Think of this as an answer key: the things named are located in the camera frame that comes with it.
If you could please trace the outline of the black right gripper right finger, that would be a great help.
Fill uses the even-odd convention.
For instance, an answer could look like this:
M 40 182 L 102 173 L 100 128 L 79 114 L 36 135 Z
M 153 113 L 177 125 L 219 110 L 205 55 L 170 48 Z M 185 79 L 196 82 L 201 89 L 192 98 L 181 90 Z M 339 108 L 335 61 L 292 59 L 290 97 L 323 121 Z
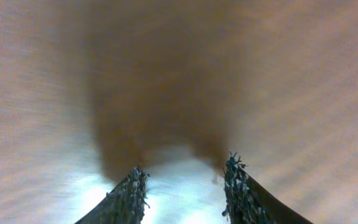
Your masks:
M 312 224 L 263 188 L 244 169 L 247 164 L 230 153 L 224 166 L 226 207 L 231 224 Z

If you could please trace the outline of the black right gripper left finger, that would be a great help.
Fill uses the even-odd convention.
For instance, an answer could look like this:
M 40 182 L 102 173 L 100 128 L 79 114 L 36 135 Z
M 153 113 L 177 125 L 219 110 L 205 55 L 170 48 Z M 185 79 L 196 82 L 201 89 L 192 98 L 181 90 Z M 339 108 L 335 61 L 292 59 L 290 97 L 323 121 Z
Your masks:
M 135 167 L 97 206 L 75 224 L 140 224 L 150 175 Z

